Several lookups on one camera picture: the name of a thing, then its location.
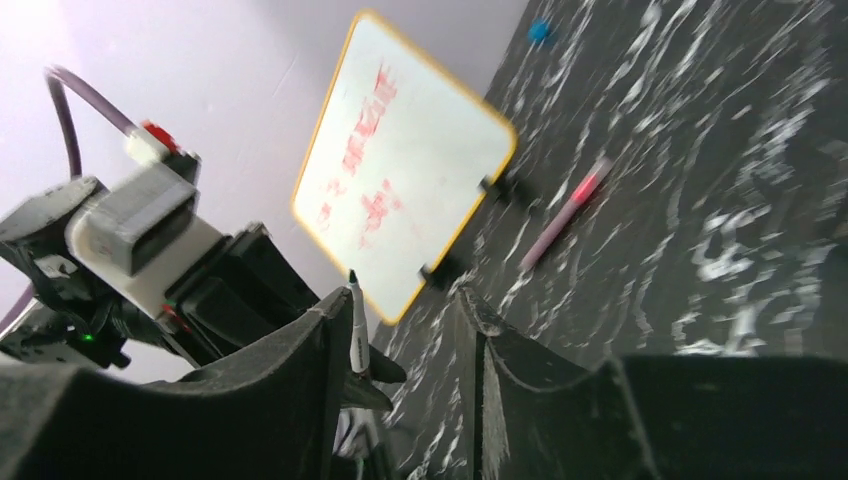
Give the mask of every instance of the gray wall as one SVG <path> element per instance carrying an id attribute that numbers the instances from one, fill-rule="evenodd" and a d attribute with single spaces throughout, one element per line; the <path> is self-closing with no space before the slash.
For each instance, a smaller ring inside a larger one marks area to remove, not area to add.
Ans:
<path id="1" fill-rule="evenodd" d="M 262 220 L 318 294 L 343 277 L 295 224 L 289 197 L 354 14 L 373 7 L 485 92 L 525 0 L 0 0 L 0 210 L 62 181 L 65 155 L 41 78 L 76 70 L 133 119 L 204 159 L 199 212 L 224 231 Z M 107 185 L 134 168 L 121 138 L 73 102 L 84 169 Z M 0 265 L 0 309 L 25 279 Z M 186 365 L 143 346 L 125 378 Z"/>

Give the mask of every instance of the red pen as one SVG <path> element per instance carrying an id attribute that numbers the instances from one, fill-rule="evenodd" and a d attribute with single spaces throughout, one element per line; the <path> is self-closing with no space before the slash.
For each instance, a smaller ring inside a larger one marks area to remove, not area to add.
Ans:
<path id="1" fill-rule="evenodd" d="M 536 265 L 536 262 L 542 258 L 542 255 L 545 254 L 551 244 L 554 243 L 554 240 L 562 233 L 562 230 L 571 218 L 574 217 L 577 209 L 583 206 L 586 200 L 592 196 L 592 193 L 598 188 L 598 185 L 601 184 L 604 178 L 606 178 L 611 169 L 612 162 L 604 157 L 601 157 L 595 163 L 592 170 L 589 171 L 586 177 L 583 178 L 583 181 L 580 182 L 580 185 L 577 186 L 577 189 L 574 190 L 574 193 L 571 194 L 571 198 L 565 202 L 565 205 L 563 205 L 556 217 L 551 220 L 551 223 L 539 235 L 536 243 L 527 251 L 527 255 L 521 259 L 521 263 L 519 264 L 521 270 L 529 270 Z"/>

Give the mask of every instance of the small whiteboard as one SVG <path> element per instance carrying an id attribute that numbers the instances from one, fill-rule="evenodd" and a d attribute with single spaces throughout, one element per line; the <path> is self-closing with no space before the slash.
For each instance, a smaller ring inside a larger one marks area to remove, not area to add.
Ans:
<path id="1" fill-rule="evenodd" d="M 394 325 L 516 147 L 509 122 L 371 11 L 354 19 L 292 198 Z"/>

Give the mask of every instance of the blue ball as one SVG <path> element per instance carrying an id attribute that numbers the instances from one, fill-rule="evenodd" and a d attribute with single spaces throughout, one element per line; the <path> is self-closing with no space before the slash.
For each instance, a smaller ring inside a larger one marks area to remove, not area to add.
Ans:
<path id="1" fill-rule="evenodd" d="M 551 26 L 544 20 L 536 20 L 527 33 L 527 38 L 533 43 L 544 42 L 551 36 Z"/>

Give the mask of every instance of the marbled tabletop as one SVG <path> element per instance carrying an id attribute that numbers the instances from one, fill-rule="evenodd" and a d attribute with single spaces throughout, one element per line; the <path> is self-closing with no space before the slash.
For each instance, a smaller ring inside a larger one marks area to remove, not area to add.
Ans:
<path id="1" fill-rule="evenodd" d="M 526 39 L 537 18 L 547 45 Z M 848 359 L 848 248 L 822 233 L 848 188 L 828 143 L 848 140 L 846 49 L 837 0 L 531 0 L 487 96 L 520 134 L 508 176 L 531 201 L 484 202 L 452 252 L 465 280 L 589 368 L 623 352 Z M 520 273 L 602 155 L 605 185 Z M 426 291 L 375 344 L 410 376 L 387 390 L 400 460 L 462 479 L 447 311 Z"/>

